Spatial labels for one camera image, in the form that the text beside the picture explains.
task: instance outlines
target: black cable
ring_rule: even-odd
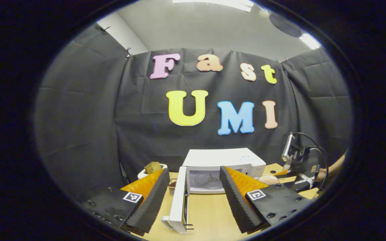
[[[324,176],[323,182],[321,183],[320,188],[318,188],[317,193],[314,195],[314,197],[312,197],[312,198],[315,198],[315,197],[317,196],[317,194],[318,194],[318,191],[320,191],[321,188],[323,187],[323,184],[324,184],[324,182],[326,181],[326,178],[327,178],[327,176],[328,176],[328,165],[327,165],[327,160],[326,160],[326,158],[324,157],[323,153],[322,153],[321,150],[320,150],[320,147],[318,147],[318,148],[316,148],[316,147],[309,147],[308,149],[311,149],[311,148],[315,148],[315,149],[317,149],[317,151],[319,151],[319,153],[320,153],[321,156],[323,157],[324,164],[326,165],[326,176]]]
[[[328,160],[328,154],[327,154],[327,152],[326,152],[326,150],[324,149],[324,148],[322,148],[322,147],[320,147],[320,146],[310,146],[310,147],[308,147],[308,149],[309,148],[319,148],[319,149],[321,149],[323,152],[324,152],[324,154],[326,155],[326,158],[327,158],[327,160]]]
[[[306,135],[305,133],[296,132],[296,133],[293,133],[293,136],[294,136],[294,135],[304,135],[304,136],[308,137],[308,138],[309,138],[316,146],[318,146],[317,143],[316,143],[311,137],[309,137],[308,135]]]
[[[327,165],[327,160],[326,160],[326,157],[324,157],[323,153],[321,152],[321,149],[326,153],[326,155],[327,155],[327,152],[326,152],[322,147],[320,147],[319,145],[317,145],[317,143],[316,143],[310,136],[306,135],[305,133],[296,132],[296,133],[293,133],[293,135],[303,135],[303,136],[308,137],[308,139],[310,139],[310,140],[315,144],[315,146],[317,146],[316,149],[320,152],[321,156],[323,157],[324,164],[326,165],[326,176],[324,177],[323,182],[322,182],[321,185],[320,185],[320,188],[318,188],[318,191],[320,191],[321,188],[323,187],[324,182],[325,182],[326,179],[327,179],[327,176],[328,176],[328,165]]]

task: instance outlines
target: letter u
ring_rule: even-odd
[[[187,93],[182,90],[167,92],[169,99],[169,118],[179,126],[194,126],[202,122],[205,118],[205,97],[208,92],[205,90],[192,91],[192,96],[196,99],[196,113],[192,116],[186,116],[183,112],[183,99]]]

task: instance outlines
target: table surface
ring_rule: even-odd
[[[282,166],[276,163],[266,165],[263,174],[271,174],[271,171],[276,171],[276,173],[278,173],[282,171],[282,168]],[[170,172],[170,178],[176,177],[178,177],[178,173]],[[294,181],[295,178],[296,177],[280,178],[280,182]],[[305,198],[311,199],[314,197],[317,190],[318,188],[313,188],[304,192],[299,192],[299,194]],[[190,194],[188,223],[193,224],[192,228],[194,228],[194,230],[189,230],[188,234],[180,234],[174,230],[170,230],[161,222],[161,218],[162,216],[169,215],[172,199],[173,196],[169,194],[169,190],[167,189],[156,221],[151,227],[150,232],[146,233],[141,238],[150,241],[234,241],[255,234],[242,234],[239,231],[225,194]]]

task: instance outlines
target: microwave door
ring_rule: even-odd
[[[174,197],[172,200],[171,211],[169,216],[163,216],[162,222],[172,230],[179,233],[188,233],[188,194],[186,185],[187,168],[181,166],[178,171],[177,184],[175,186]]]

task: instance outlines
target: letter m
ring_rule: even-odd
[[[229,123],[232,126],[233,132],[237,133],[241,126],[241,133],[251,133],[253,127],[253,108],[254,103],[242,103],[239,113],[236,113],[235,107],[230,101],[220,101],[217,106],[221,110],[221,128],[218,130],[219,135],[228,135],[231,133]]]

